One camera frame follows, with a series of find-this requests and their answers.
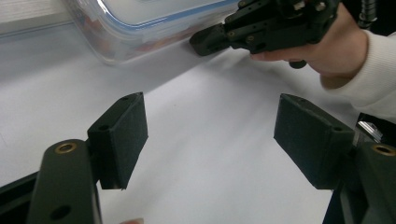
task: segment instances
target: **plastic container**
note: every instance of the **plastic container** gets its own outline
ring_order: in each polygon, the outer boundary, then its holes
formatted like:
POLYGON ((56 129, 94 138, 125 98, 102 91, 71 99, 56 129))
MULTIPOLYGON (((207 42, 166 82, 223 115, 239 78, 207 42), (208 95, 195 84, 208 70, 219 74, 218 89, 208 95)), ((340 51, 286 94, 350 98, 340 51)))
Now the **plastic container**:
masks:
POLYGON ((238 0, 63 0, 106 63, 122 63, 222 22, 238 0))

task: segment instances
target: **container lid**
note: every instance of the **container lid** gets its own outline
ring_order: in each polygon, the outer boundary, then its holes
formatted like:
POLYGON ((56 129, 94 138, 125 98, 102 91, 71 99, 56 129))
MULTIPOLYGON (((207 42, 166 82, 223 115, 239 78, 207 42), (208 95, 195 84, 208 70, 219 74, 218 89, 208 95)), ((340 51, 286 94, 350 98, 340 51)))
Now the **container lid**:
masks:
POLYGON ((179 20, 238 0, 97 0, 107 18, 123 28, 144 29, 179 20))

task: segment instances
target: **white sleeve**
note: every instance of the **white sleeve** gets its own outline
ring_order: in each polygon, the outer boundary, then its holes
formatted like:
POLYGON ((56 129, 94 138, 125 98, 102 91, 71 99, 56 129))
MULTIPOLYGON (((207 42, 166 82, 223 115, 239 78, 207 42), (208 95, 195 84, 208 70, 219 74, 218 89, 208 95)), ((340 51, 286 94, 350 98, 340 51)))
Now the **white sleeve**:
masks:
POLYGON ((340 88, 331 89, 325 80, 322 85, 346 97, 360 112, 396 123, 396 33, 388 37, 366 33, 368 54, 359 73, 340 88))

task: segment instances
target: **tabletop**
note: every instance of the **tabletop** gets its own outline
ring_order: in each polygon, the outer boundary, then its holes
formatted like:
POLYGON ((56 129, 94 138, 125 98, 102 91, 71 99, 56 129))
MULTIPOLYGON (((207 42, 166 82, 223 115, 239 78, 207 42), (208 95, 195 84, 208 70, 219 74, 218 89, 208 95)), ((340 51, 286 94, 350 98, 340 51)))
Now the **tabletop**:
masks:
POLYGON ((74 24, 0 38, 0 186, 36 172, 52 144, 87 139, 138 91, 148 141, 127 190, 99 190, 104 223, 321 223, 332 193, 312 187, 274 140, 281 93, 354 125, 359 113, 318 74, 243 49, 199 57, 187 40, 109 66, 74 24))

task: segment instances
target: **person's hand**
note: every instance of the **person's hand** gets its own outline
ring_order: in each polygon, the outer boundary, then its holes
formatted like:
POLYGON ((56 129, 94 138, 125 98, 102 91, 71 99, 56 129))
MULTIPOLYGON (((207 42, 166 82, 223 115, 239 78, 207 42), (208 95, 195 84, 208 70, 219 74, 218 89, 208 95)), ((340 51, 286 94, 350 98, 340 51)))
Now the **person's hand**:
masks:
POLYGON ((351 79, 363 66, 367 49, 367 34, 359 28, 344 5, 340 4, 337 18, 319 43, 265 51, 250 57, 266 62, 305 60, 324 77, 351 79))
POLYGON ((138 218, 138 219, 124 221, 121 224, 143 224, 143 223, 144 223, 143 218, 138 218))

